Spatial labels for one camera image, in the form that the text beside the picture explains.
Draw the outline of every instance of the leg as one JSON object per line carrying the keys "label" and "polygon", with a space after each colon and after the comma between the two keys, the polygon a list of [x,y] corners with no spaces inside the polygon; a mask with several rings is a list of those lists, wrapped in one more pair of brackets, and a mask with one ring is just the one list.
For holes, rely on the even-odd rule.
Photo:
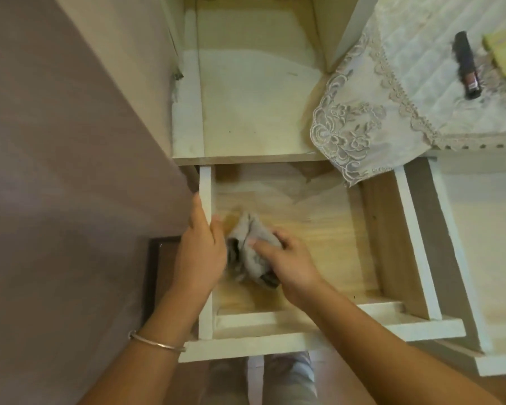
{"label": "leg", "polygon": [[307,352],[264,356],[263,405],[320,405]]}
{"label": "leg", "polygon": [[201,405],[249,405],[247,370],[247,357],[212,361]]}

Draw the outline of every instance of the drawer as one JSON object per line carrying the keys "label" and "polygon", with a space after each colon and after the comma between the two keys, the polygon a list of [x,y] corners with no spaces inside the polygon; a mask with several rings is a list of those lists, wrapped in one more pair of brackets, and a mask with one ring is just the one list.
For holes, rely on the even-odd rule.
{"label": "drawer", "polygon": [[506,156],[418,159],[405,171],[441,311],[467,330],[424,347],[480,375],[506,374]]}
{"label": "drawer", "polygon": [[377,0],[185,0],[173,39],[178,165],[323,159],[313,110]]}
{"label": "drawer", "polygon": [[[218,213],[227,233],[247,210],[297,234],[324,278],[402,339],[465,335],[461,320],[441,315],[403,168],[348,189],[327,161],[203,166],[200,194],[207,217]],[[187,345],[180,361],[327,342],[280,288],[224,276]]]}

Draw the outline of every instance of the lace tablecloth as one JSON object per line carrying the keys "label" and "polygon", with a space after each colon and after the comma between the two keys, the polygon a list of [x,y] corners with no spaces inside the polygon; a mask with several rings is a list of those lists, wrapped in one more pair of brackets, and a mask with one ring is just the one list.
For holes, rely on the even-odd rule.
{"label": "lace tablecloth", "polygon": [[[311,139],[353,185],[432,147],[506,147],[506,79],[481,46],[506,0],[379,0],[329,80]],[[482,82],[466,100],[452,41],[467,31]]]}

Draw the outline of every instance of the gray cleaning cloth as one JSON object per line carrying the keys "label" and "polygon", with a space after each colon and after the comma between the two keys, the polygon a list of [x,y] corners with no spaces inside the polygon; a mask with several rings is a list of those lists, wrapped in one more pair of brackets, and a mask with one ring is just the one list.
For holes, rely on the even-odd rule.
{"label": "gray cleaning cloth", "polygon": [[264,227],[257,215],[244,212],[227,236],[227,269],[237,281],[250,278],[261,286],[277,288],[279,279],[270,263],[247,244],[249,239],[261,239],[282,248],[281,242]]}

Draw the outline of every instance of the bracelet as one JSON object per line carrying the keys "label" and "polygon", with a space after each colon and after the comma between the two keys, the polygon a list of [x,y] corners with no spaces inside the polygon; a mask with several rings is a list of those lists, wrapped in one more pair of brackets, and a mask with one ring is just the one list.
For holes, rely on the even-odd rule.
{"label": "bracelet", "polygon": [[135,340],[146,342],[147,344],[153,345],[155,347],[160,347],[160,348],[168,349],[170,351],[175,351],[176,353],[184,353],[184,352],[186,352],[186,347],[171,347],[169,345],[159,344],[158,342],[147,340],[146,338],[141,337],[140,335],[138,335],[137,334],[137,330],[131,330],[129,332],[129,334],[128,334],[128,337],[129,337],[130,340],[132,340],[132,339],[135,338]]}

